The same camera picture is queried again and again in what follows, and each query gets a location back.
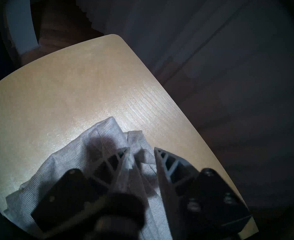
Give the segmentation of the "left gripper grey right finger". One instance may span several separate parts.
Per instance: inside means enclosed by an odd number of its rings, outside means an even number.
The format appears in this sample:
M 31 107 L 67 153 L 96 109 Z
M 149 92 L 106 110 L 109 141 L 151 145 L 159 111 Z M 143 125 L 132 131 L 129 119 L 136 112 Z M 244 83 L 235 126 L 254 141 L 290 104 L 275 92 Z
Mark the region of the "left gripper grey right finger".
M 251 219 L 248 208 L 212 168 L 154 148 L 159 189 L 173 240 L 223 240 Z

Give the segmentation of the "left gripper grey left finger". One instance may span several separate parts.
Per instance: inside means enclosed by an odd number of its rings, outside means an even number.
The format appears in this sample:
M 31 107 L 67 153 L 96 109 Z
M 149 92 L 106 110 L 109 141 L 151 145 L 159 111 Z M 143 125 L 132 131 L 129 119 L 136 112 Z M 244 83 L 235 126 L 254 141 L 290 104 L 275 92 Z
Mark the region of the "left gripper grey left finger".
M 129 156 L 129 147 L 118 149 L 96 161 L 88 176 L 81 169 L 69 169 L 32 211 L 36 225 L 43 233 L 48 232 L 84 210 L 86 204 L 110 192 L 125 191 L 127 178 L 122 173 Z

